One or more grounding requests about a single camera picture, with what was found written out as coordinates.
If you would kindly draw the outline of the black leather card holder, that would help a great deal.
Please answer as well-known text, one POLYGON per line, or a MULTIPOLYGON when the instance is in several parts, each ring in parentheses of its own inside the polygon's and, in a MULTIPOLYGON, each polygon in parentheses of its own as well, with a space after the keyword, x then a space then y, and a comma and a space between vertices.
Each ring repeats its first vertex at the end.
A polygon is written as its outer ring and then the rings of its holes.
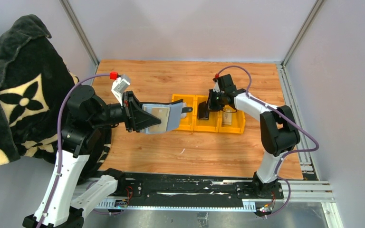
MULTIPOLYGON (((160 134, 175 130, 180 125, 183 100, 171 103, 143 103, 142 107, 148 107, 150 113, 161 119, 161 123, 142 130, 145 134, 160 134)), ((186 107, 186 113, 191 112, 191 107, 186 107)))

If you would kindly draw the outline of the black card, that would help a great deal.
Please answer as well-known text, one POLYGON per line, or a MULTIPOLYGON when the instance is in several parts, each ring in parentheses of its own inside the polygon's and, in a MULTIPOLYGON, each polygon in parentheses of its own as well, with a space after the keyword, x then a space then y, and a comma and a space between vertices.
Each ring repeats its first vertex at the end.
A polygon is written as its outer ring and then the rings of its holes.
POLYGON ((205 102, 198 104, 197 118, 198 120, 209 120, 209 117, 204 117, 205 114, 205 102))

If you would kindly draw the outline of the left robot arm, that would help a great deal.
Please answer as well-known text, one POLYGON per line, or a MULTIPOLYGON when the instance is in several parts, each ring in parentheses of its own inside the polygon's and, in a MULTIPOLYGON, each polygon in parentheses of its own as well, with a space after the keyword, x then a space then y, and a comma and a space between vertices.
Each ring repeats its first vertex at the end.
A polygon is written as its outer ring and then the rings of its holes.
POLYGON ((80 228, 87 216, 108 195, 126 192, 125 174, 108 169, 82 195, 73 198, 80 175, 95 152, 102 150, 105 131, 125 123, 131 132, 140 132, 162 123, 143 108, 133 92, 123 93, 119 104, 106 104, 93 87, 79 85, 65 99, 70 115, 58 122, 58 151, 55 169, 42 202, 34 214, 23 220, 25 228, 80 228))

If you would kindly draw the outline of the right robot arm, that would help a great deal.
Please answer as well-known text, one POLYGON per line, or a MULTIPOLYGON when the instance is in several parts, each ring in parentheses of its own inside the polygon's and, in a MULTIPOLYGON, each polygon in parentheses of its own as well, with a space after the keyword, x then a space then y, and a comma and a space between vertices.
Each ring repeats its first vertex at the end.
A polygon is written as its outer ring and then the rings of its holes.
POLYGON ((198 105, 198 119, 208 120, 211 112, 222 111, 225 106, 255 118, 260 123, 261 143, 265 150, 260 167, 254 173, 251 188, 258 198, 265 198, 276 187, 278 172, 288 152, 300 142, 289 106, 270 105, 238 89, 231 75, 216 75, 214 88, 209 90, 207 101, 198 105))

